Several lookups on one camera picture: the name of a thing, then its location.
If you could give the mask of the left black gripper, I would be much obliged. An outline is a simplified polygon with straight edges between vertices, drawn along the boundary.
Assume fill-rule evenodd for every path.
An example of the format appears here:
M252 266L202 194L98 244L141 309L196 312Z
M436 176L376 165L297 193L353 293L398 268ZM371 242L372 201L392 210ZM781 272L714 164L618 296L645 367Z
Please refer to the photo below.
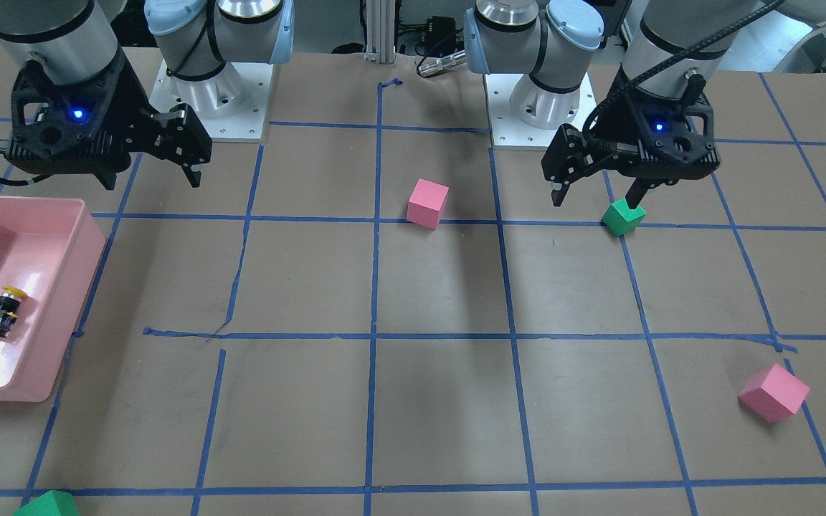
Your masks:
M714 173L721 160L706 84L699 71L686 73L678 99L657 97L636 85L611 104L600 102L589 130L570 124L557 128L541 158L553 206L563 206L571 183L603 169L635 178L625 195L630 210L639 208L651 185Z

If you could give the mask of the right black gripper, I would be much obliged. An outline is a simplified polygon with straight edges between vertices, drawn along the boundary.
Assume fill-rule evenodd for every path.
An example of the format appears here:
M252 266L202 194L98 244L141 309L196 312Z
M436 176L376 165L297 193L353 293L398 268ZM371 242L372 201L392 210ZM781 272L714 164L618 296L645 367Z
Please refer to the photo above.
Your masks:
M192 188L202 183L212 140L190 105L161 113L148 101L123 50L106 68L74 85L56 85L30 56L11 92L6 159L31 174L92 174L107 190L143 151L173 161Z

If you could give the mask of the green cube near left arm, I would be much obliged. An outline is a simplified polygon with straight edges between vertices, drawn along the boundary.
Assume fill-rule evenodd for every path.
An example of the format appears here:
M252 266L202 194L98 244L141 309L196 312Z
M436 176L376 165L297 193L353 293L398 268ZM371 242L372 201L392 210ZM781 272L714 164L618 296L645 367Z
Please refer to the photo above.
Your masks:
M601 222L611 235L620 237L638 228L646 215L647 212L642 206L630 208L628 200L622 197L607 207Z

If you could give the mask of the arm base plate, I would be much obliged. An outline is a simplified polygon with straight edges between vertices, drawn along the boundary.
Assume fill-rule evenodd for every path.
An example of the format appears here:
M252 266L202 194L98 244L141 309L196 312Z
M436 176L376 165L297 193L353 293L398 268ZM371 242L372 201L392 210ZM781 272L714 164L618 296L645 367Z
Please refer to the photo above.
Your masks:
M546 149L557 128L580 128L597 105L589 75L567 94L538 89L525 73L493 73L484 83L496 150Z
M269 63L227 63L218 75L188 82L167 75L162 62L148 100L163 112L180 102L190 105L215 143L259 143L275 69Z

